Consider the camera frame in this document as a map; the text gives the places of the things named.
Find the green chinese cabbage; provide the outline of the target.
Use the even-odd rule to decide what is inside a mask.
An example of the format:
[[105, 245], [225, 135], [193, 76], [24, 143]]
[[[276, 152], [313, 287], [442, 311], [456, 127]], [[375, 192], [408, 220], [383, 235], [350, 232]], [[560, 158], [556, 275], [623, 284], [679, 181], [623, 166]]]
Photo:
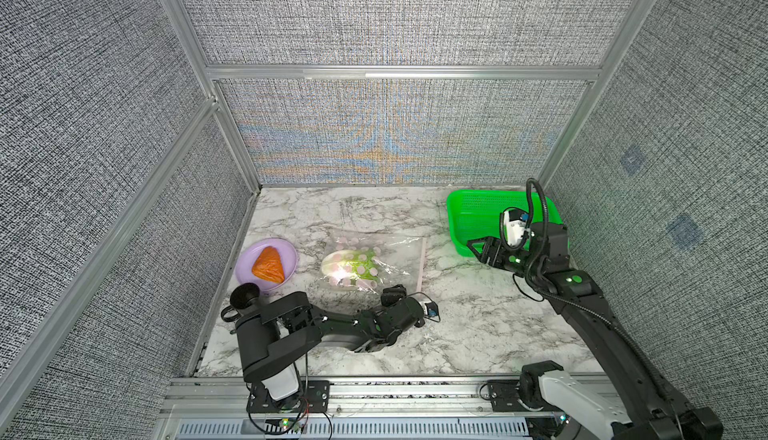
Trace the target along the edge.
[[373, 290], [381, 283], [374, 249], [333, 252], [321, 262], [321, 273], [333, 287]]

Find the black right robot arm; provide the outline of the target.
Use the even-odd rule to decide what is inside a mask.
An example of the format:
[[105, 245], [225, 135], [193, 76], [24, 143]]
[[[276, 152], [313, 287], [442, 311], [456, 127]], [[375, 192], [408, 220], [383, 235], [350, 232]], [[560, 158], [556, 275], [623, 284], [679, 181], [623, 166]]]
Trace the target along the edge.
[[598, 439], [720, 439], [724, 426], [709, 407], [696, 407], [660, 373], [623, 329], [597, 283], [570, 266], [568, 232], [561, 224], [528, 222], [521, 239], [471, 239], [483, 264], [524, 278], [579, 334], [621, 400], [613, 406], [554, 361], [521, 370], [518, 401], [536, 411], [560, 409]]

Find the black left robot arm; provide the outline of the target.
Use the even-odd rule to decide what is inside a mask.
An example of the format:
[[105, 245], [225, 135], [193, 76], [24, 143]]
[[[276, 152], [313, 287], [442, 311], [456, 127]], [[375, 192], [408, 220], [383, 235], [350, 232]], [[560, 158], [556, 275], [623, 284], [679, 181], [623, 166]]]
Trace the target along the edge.
[[234, 326], [249, 396], [263, 393], [275, 406], [307, 398], [309, 382], [296, 362], [314, 348], [377, 352], [409, 329], [441, 320], [436, 302], [402, 285], [386, 288], [378, 306], [343, 314], [312, 304], [303, 291], [268, 303], [257, 285], [246, 283], [231, 293], [220, 317]]

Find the clear zip-top bag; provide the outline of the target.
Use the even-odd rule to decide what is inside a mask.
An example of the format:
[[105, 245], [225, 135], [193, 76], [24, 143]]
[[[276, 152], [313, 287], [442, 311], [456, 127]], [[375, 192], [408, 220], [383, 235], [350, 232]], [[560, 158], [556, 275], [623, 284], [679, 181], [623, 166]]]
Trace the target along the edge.
[[[338, 250], [366, 250], [377, 252], [381, 283], [373, 290], [333, 287], [321, 273], [323, 259]], [[426, 262], [426, 241], [422, 237], [386, 233], [362, 233], [333, 230], [326, 243], [320, 262], [321, 285], [336, 291], [357, 291], [381, 294], [385, 288], [403, 285], [408, 294], [421, 290]]]

